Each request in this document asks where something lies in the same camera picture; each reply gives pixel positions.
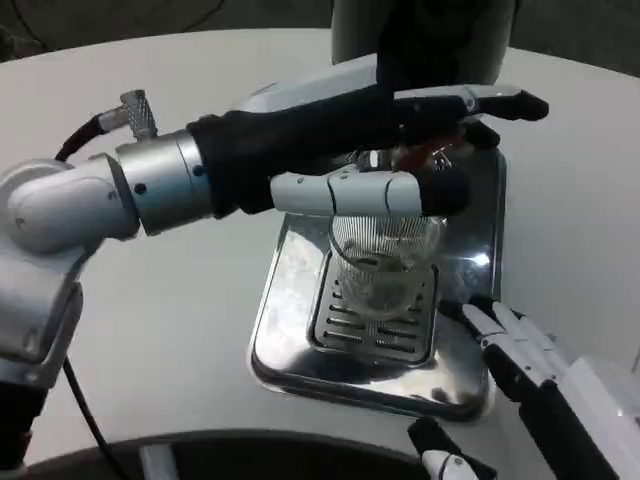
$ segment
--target round table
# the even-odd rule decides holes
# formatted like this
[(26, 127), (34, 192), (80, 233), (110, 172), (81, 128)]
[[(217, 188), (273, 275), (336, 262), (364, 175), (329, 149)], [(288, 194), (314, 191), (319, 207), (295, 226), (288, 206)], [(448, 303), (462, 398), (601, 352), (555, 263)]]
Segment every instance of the round table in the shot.
[[(222, 113), (260, 86), (330, 63), (325, 30), (203, 32), (127, 40), (0, 65), (0, 167), (52, 157), (90, 115), (144, 88), (161, 132)], [(640, 346), (640, 81), (510, 50), (503, 83), (551, 104), (539, 123), (488, 120), (508, 161), (503, 299), (577, 353), (630, 369)], [(129, 141), (120, 131), (72, 158)], [(82, 276), (86, 304), (70, 357), (106, 438), (220, 429), (332, 435), (412, 452), (412, 419), (259, 386), (251, 336), (282, 214), (235, 214), (158, 237), (105, 242)], [(540, 455), (513, 405), (448, 424), (463, 449), (516, 478)], [(27, 463), (95, 445), (60, 378), (34, 424)]]

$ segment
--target robotic arm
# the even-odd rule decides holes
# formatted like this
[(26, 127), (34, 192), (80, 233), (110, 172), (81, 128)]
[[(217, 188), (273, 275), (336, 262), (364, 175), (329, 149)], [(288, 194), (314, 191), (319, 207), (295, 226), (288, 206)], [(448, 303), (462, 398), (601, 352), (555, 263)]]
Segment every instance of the robotic arm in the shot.
[[(36, 160), (0, 178), (0, 469), (20, 465), (82, 309), (77, 277), (107, 238), (148, 235), (242, 209), (313, 215), (453, 215), (468, 199), (455, 169), (313, 176), (311, 161), (452, 135), (478, 114), (538, 120), (548, 105), (514, 87), (400, 92), (376, 82), (376, 57), (272, 85), (222, 116), (157, 137), (140, 92), (97, 117), (136, 143), (78, 167)], [(67, 154), (74, 148), (67, 145)]]
[[(630, 372), (593, 357), (569, 365), (529, 318), (490, 298), (442, 301), (438, 308), (478, 340), (498, 387), (520, 405), (520, 419), (557, 478), (638, 478), (640, 384)], [(409, 435), (431, 478), (496, 478), (433, 419), (418, 420)]]

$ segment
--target clear plastic cup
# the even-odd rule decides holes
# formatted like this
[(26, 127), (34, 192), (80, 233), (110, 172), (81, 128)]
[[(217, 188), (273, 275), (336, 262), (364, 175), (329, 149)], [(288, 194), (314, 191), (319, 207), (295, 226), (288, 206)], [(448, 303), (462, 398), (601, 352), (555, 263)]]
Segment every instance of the clear plastic cup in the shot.
[(346, 305), (375, 320), (406, 312), (445, 227), (444, 219), (434, 217), (334, 217), (329, 238)]

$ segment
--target slotted grille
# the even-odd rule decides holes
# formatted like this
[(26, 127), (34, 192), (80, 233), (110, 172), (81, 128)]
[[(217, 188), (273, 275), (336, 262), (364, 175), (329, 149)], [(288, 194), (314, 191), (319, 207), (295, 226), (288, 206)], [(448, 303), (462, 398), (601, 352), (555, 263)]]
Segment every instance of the slotted grille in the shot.
[(425, 275), (422, 289), (405, 313), (391, 320), (362, 318), (342, 298), (337, 267), (329, 258), (322, 296), (313, 325), (323, 348), (407, 363), (429, 358), (433, 333), (437, 268)]

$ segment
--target black cable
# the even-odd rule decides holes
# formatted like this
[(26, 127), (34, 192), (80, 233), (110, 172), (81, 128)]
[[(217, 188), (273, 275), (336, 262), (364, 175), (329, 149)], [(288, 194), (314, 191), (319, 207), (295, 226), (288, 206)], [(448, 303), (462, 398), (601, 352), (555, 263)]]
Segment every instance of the black cable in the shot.
[(82, 125), (78, 130), (73, 132), (63, 144), (62, 148), (56, 155), (56, 160), (66, 162), (70, 155), (73, 155), (94, 138), (103, 135), (104, 131), (100, 125), (100, 116), (95, 115), (89, 119), (87, 123)]
[(27, 33), (31, 36), (31, 38), (33, 38), (36, 42), (38, 42), (45, 51), (47, 52), (53, 51), (53, 49), (49, 45), (47, 45), (40, 37), (38, 37), (35, 33), (33, 33), (33, 30), (31, 30), (31, 27), (25, 20), (24, 16), (22, 15), (22, 12), (20, 11), (20, 8), (18, 7), (18, 0), (11, 0), (11, 5), (13, 7), (13, 12), (16, 14), (16, 18), (22, 25), (22, 28), (24, 28), (27, 31)]
[(89, 430), (91, 430), (91, 434), (93, 438), (96, 439), (96, 443), (98, 444), (98, 449), (105, 461), (109, 464), (113, 472), (121, 479), (121, 480), (130, 480), (130, 477), (120, 465), (120, 462), (116, 459), (109, 447), (109, 444), (102, 436), (102, 432), (96, 423), (95, 418), (91, 414), (91, 410), (89, 410), (89, 405), (87, 405), (87, 400), (84, 398), (84, 394), (82, 393), (82, 389), (80, 388), (80, 384), (78, 383), (78, 379), (76, 378), (76, 374), (71, 367), (71, 362), (69, 361), (69, 357), (64, 359), (64, 363), (62, 364), (62, 369), (64, 371), (65, 376), (67, 377), (67, 381), (69, 382), (69, 386), (71, 387), (71, 392), (78, 403), (78, 407), (80, 407), (80, 411), (82, 412), (82, 416), (87, 422), (87, 426)]
[(220, 10), (222, 10), (222, 7), (224, 7), (224, 4), (227, 2), (227, 0), (220, 0), (218, 2), (218, 4), (213, 7), (211, 10), (209, 10), (207, 13), (205, 13), (202, 17), (200, 17), (198, 20), (196, 20), (193, 23), (190, 23), (189, 25), (187, 25), (186, 27), (184, 27), (182, 30), (180, 30), (180, 33), (187, 33), (188, 31), (190, 31), (193, 28), (199, 27), (200, 25), (202, 25), (204, 22), (206, 22), (207, 20), (209, 20), (213, 15), (215, 15), (216, 13), (218, 13)]

